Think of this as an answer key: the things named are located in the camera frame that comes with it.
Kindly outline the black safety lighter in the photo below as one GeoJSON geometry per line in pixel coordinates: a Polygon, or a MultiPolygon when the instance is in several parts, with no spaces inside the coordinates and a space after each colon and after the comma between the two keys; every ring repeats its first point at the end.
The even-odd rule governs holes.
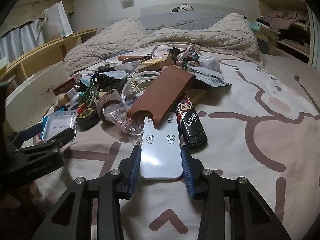
{"type": "Polygon", "coordinates": [[[189,148],[198,148],[204,145],[208,139],[200,118],[187,94],[180,98],[176,114],[185,144],[189,148]]]}

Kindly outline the brown leather pouch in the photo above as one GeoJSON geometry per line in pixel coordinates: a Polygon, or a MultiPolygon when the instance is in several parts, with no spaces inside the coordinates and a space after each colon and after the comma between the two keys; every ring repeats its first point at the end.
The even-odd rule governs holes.
{"type": "Polygon", "coordinates": [[[173,65],[167,66],[132,105],[127,116],[131,119],[151,117],[154,128],[159,129],[165,115],[194,80],[195,75],[186,70],[173,65]]]}

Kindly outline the brown wooden box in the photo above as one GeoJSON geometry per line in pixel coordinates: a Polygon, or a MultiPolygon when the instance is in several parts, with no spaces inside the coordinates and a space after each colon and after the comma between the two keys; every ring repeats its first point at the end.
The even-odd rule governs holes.
{"type": "Polygon", "coordinates": [[[157,71],[162,69],[165,66],[171,65],[173,64],[173,60],[172,59],[167,59],[167,60],[162,60],[162,59],[150,59],[144,62],[141,62],[138,67],[137,67],[137,71],[139,73],[144,72],[144,71],[157,71]]]}

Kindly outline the pile of clothes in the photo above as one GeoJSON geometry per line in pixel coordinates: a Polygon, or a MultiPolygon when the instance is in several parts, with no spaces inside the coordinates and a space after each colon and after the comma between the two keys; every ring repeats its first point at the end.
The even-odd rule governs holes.
{"type": "Polygon", "coordinates": [[[280,41],[310,54],[310,23],[304,12],[272,11],[265,21],[271,29],[280,32],[280,41]]]}

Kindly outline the tan tape roll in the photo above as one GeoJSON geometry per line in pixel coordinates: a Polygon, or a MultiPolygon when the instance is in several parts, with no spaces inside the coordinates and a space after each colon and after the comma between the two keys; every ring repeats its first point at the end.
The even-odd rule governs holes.
{"type": "Polygon", "coordinates": [[[61,93],[57,96],[58,105],[65,105],[71,101],[67,93],[61,93]]]}

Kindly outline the white headband hat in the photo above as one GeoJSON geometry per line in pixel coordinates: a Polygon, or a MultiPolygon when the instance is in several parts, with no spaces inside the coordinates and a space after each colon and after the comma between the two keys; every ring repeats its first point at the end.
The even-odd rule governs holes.
{"type": "Polygon", "coordinates": [[[182,4],[179,5],[178,7],[175,7],[174,9],[172,9],[171,12],[179,12],[179,11],[194,11],[194,8],[191,5],[188,4],[182,4]]]}

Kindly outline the grey curtain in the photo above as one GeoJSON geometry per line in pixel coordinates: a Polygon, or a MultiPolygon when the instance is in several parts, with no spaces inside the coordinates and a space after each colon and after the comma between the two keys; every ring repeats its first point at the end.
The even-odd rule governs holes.
{"type": "Polygon", "coordinates": [[[42,20],[28,22],[1,37],[1,59],[6,57],[8,62],[13,62],[46,42],[42,20]]]}

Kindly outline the white tote bag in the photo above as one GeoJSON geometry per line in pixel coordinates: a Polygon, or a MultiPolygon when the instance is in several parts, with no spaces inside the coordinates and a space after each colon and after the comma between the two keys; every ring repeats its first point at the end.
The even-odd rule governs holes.
{"type": "Polygon", "coordinates": [[[48,41],[61,37],[68,37],[73,34],[62,2],[55,3],[42,11],[42,16],[42,26],[48,41]]]}

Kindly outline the cartoon print bedsheet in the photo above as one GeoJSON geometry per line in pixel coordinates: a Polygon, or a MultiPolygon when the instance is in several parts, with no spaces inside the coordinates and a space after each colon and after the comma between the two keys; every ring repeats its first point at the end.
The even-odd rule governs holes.
{"type": "MultiPolygon", "coordinates": [[[[303,67],[289,57],[265,55],[264,67],[219,55],[227,86],[208,91],[196,106],[208,142],[193,155],[219,175],[246,177],[292,239],[308,239],[319,223],[319,112],[270,72],[286,67],[292,80],[303,67]]],[[[94,179],[116,168],[136,139],[103,122],[65,148],[65,165],[34,184],[35,202],[48,212],[71,182],[94,179]]],[[[121,202],[126,239],[197,239],[201,207],[183,180],[139,179],[121,202]]]]}

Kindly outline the white shoe box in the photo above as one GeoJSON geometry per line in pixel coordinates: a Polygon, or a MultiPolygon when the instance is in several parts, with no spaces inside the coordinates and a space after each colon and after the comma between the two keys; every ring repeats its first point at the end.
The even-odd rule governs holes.
{"type": "Polygon", "coordinates": [[[42,119],[56,102],[54,89],[67,79],[62,61],[32,75],[6,98],[5,117],[9,127],[18,132],[42,119]]]}

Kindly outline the black round tin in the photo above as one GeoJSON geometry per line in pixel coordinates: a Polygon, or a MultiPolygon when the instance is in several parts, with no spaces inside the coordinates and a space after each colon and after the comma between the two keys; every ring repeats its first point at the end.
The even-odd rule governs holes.
{"type": "Polygon", "coordinates": [[[76,124],[82,131],[87,131],[98,124],[100,121],[99,115],[95,107],[89,107],[83,110],[76,117],[76,124]]]}

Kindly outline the beige textured blanket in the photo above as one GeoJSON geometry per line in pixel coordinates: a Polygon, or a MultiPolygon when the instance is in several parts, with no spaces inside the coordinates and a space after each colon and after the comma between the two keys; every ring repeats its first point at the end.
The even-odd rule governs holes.
{"type": "Polygon", "coordinates": [[[231,13],[207,29],[181,30],[158,25],[148,33],[138,18],[126,18],[103,29],[81,45],[71,49],[63,61],[67,76],[121,52],[165,43],[190,43],[202,51],[229,54],[263,65],[257,39],[238,13],[231,13]]]}

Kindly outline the wooden shelf unit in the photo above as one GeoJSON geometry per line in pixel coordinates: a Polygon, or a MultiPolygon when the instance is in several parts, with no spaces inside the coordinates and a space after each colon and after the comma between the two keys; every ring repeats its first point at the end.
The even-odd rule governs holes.
{"type": "Polygon", "coordinates": [[[64,60],[71,49],[87,41],[96,32],[97,29],[80,31],[32,49],[6,67],[5,72],[1,74],[1,81],[7,81],[12,77],[20,85],[33,74],[64,60]]]}

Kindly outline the red cigarette box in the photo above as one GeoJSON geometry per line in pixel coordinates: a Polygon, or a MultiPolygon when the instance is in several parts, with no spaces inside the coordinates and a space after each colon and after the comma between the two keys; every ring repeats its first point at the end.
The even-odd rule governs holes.
{"type": "Polygon", "coordinates": [[[59,94],[68,92],[74,85],[76,85],[79,80],[81,79],[81,75],[75,74],[72,75],[69,79],[58,85],[54,90],[53,93],[58,96],[59,94]]]}

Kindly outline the white remote control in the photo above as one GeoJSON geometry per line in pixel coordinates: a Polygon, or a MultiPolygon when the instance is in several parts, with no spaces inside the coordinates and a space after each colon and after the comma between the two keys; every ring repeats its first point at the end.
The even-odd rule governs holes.
{"type": "Polygon", "coordinates": [[[176,180],[183,172],[177,115],[169,112],[159,129],[144,118],[140,175],[147,180],[176,180]]]}

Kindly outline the grey duvet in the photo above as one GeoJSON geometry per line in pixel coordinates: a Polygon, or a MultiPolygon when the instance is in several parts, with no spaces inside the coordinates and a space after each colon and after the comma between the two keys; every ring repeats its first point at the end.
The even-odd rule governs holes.
{"type": "Polygon", "coordinates": [[[153,33],[160,24],[181,30],[207,29],[226,16],[222,11],[194,10],[145,15],[138,19],[148,33],[153,33]]]}

